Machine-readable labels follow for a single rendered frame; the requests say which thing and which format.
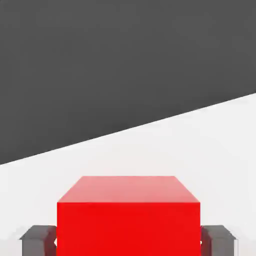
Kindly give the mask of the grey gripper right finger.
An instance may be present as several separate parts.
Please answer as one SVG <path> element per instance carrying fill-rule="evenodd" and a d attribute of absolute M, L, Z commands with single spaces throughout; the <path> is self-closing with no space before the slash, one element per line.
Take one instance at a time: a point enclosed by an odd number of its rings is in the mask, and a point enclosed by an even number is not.
<path fill-rule="evenodd" d="M 201 256 L 239 256 L 239 240 L 223 225 L 200 227 Z"/>

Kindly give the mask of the small red cube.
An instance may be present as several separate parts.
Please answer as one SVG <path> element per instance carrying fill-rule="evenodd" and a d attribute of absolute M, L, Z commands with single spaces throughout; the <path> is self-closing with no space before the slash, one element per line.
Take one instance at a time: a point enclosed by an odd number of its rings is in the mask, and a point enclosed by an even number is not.
<path fill-rule="evenodd" d="M 56 256 L 201 256 L 200 202 L 174 176 L 83 176 L 56 214 Z"/>

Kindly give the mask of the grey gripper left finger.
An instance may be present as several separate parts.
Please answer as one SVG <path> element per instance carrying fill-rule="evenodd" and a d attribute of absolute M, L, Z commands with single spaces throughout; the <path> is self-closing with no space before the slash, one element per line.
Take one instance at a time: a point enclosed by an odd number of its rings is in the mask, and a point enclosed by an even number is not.
<path fill-rule="evenodd" d="M 57 227 L 33 225 L 20 238 L 22 256 L 57 256 Z"/>

